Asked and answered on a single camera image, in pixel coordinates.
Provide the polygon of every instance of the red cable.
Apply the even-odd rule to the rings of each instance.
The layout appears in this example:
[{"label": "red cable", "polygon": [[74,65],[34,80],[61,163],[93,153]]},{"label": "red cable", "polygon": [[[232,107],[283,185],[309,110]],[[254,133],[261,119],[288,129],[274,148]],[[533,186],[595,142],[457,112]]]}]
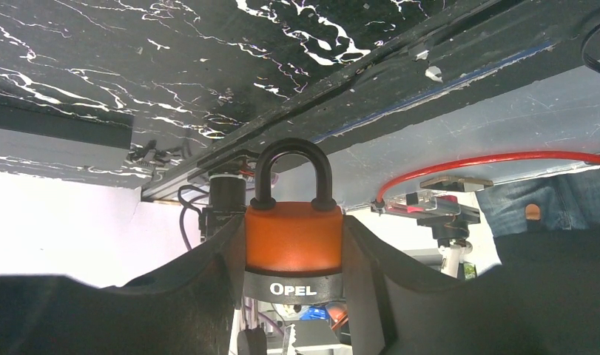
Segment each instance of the red cable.
[{"label": "red cable", "polygon": [[336,331],[338,328],[341,328],[347,322],[348,322],[348,312],[347,311],[343,311],[341,313],[341,318],[339,318],[339,320],[332,325],[331,329],[333,331]]},{"label": "red cable", "polygon": [[600,165],[600,155],[589,154],[589,153],[577,153],[577,152],[519,152],[519,153],[507,153],[507,154],[496,154],[486,155],[483,157],[469,158],[457,161],[451,161],[449,163],[442,163],[438,165],[429,166],[424,169],[409,172],[408,174],[400,175],[385,185],[382,185],[376,195],[376,202],[382,202],[382,196],[390,188],[403,183],[407,180],[419,178],[424,175],[434,174],[436,172],[444,172],[445,170],[463,168],[466,166],[476,166],[489,163],[500,163],[502,161],[514,161],[514,160],[531,160],[531,159],[563,159],[563,160],[580,160],[585,163],[591,163]]}]

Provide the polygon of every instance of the padlock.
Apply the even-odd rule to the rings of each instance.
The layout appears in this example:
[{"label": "padlock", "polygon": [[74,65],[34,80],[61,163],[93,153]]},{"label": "padlock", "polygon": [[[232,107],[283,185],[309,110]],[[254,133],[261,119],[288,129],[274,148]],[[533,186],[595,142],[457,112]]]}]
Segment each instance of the padlock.
[{"label": "padlock", "polygon": [[[277,202],[272,197],[275,161],[302,155],[315,168],[312,202]],[[315,144],[287,138],[267,147],[256,165],[256,197],[245,214],[244,294],[264,302],[313,305],[343,296],[343,214],[332,199],[328,158]]]}]

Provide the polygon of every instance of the black shackle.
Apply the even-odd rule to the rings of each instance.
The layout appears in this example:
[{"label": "black shackle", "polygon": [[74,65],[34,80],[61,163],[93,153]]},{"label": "black shackle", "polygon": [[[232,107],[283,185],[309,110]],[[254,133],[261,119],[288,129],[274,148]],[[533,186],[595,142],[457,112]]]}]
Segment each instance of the black shackle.
[{"label": "black shackle", "polygon": [[272,197],[272,167],[284,155],[302,155],[309,159],[315,168],[317,197],[311,206],[317,211],[331,211],[337,206],[332,199],[332,170],[326,154],[314,143],[299,138],[286,138],[265,148],[256,163],[256,197],[250,205],[254,209],[267,210],[276,206]]}]

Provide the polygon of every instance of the denim jeans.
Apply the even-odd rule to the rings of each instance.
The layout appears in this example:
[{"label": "denim jeans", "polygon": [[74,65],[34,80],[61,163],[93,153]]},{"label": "denim jeans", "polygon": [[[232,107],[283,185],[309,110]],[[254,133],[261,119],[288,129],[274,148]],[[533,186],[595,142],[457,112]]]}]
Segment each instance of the denim jeans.
[{"label": "denim jeans", "polygon": [[526,232],[531,203],[540,208],[544,230],[600,229],[600,169],[494,186],[476,196],[494,237]]}]

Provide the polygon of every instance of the black cylinder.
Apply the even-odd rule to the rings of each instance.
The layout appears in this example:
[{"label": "black cylinder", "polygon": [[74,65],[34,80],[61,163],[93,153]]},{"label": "black cylinder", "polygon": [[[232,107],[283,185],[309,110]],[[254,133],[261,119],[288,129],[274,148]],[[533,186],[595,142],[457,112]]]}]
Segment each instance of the black cylinder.
[{"label": "black cylinder", "polygon": [[210,177],[209,207],[220,210],[245,208],[246,182],[241,176],[213,175]]}]

